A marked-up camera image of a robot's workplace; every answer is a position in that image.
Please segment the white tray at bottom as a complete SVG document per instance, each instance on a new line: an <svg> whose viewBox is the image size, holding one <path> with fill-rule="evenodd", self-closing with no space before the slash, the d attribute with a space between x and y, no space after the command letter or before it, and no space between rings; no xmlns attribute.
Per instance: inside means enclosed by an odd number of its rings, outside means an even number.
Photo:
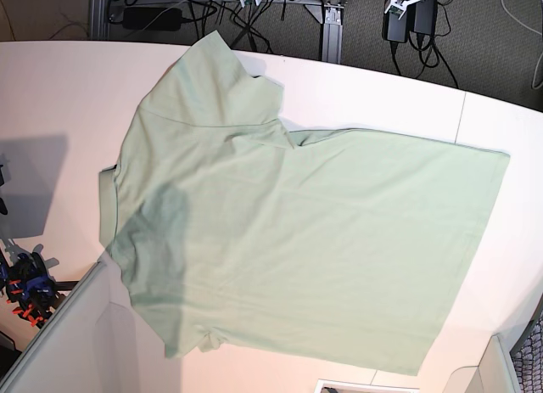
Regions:
<svg viewBox="0 0 543 393"><path fill-rule="evenodd" d="M418 393L419 389L381 385L366 385L319 379L317 380L314 392Z"/></svg>

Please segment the black power brick pair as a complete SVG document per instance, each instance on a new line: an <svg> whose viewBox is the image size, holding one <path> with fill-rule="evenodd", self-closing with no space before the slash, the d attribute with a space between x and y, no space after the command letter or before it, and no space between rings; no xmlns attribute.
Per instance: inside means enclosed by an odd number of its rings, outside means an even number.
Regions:
<svg viewBox="0 0 543 393"><path fill-rule="evenodd" d="M423 0L409 5L406 11L389 8L383 15L382 38L388 42L406 43L408 34L435 36L438 1Z"/></svg>

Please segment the black power adapter left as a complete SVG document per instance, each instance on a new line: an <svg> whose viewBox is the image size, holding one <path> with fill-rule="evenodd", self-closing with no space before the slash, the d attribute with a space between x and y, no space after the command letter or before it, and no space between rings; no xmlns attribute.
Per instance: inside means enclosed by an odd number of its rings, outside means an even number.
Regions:
<svg viewBox="0 0 543 393"><path fill-rule="evenodd" d="M182 20L178 8L129 7L124 10L121 24L131 31L178 31Z"/></svg>

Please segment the grey partition panel right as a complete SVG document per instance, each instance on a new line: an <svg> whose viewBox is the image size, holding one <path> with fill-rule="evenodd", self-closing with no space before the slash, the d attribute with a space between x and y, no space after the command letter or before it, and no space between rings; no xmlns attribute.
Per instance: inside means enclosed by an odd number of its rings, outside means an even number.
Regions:
<svg viewBox="0 0 543 393"><path fill-rule="evenodd" d="M477 366L458 368L454 371L443 393L521 393L512 359L495 334L490 338Z"/></svg>

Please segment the black mesh chair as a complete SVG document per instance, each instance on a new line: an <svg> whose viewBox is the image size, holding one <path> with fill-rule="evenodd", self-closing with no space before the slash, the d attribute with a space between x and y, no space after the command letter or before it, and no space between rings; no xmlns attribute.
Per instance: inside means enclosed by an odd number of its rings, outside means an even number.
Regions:
<svg viewBox="0 0 543 393"><path fill-rule="evenodd" d="M542 393L542 317L527 331L511 354L513 367L522 392Z"/></svg>

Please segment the grey partition panel left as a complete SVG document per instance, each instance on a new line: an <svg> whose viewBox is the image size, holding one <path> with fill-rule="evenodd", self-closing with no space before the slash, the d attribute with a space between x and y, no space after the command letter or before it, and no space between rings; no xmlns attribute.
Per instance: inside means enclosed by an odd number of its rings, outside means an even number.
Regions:
<svg viewBox="0 0 543 393"><path fill-rule="evenodd" d="M95 264L3 378L2 392L104 392L116 387L107 267Z"/></svg>

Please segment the aluminium frame post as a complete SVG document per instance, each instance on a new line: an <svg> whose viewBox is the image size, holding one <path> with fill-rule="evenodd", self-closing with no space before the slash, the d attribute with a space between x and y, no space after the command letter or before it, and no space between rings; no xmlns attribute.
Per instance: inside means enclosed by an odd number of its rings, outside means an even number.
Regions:
<svg viewBox="0 0 543 393"><path fill-rule="evenodd" d="M339 65L343 37L344 8L347 0L321 0L305 9L321 25L321 61Z"/></svg>

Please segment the light green T-shirt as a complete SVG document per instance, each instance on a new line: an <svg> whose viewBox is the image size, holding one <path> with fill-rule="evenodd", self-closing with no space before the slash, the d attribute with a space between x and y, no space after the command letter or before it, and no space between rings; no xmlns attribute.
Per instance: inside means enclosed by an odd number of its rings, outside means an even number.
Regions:
<svg viewBox="0 0 543 393"><path fill-rule="evenodd" d="M510 158L365 129L291 132L282 95L219 34L195 43L100 173L101 244L168 357L228 343L414 375Z"/></svg>

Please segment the dark monitor edge left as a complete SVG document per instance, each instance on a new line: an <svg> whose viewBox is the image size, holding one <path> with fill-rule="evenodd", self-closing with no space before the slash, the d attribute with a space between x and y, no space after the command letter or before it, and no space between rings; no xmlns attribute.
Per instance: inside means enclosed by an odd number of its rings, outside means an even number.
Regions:
<svg viewBox="0 0 543 393"><path fill-rule="evenodd" d="M1 196L0 196L1 215L6 216L8 214L8 207L6 204L5 186L10 180L11 176L10 176L10 172L8 168L8 159L4 153L1 153L0 167L1 167Z"/></svg>

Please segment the grey partition panel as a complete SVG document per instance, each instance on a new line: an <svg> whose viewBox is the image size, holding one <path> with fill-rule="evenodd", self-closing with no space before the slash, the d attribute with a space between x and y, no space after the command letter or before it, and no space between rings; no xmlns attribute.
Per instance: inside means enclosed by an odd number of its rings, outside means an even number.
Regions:
<svg viewBox="0 0 543 393"><path fill-rule="evenodd" d="M116 387L107 267L95 264L3 378L2 392L104 392Z"/></svg>
<svg viewBox="0 0 543 393"><path fill-rule="evenodd" d="M477 366L458 368L454 371L443 393L521 393L512 359L495 334L490 338Z"/></svg>

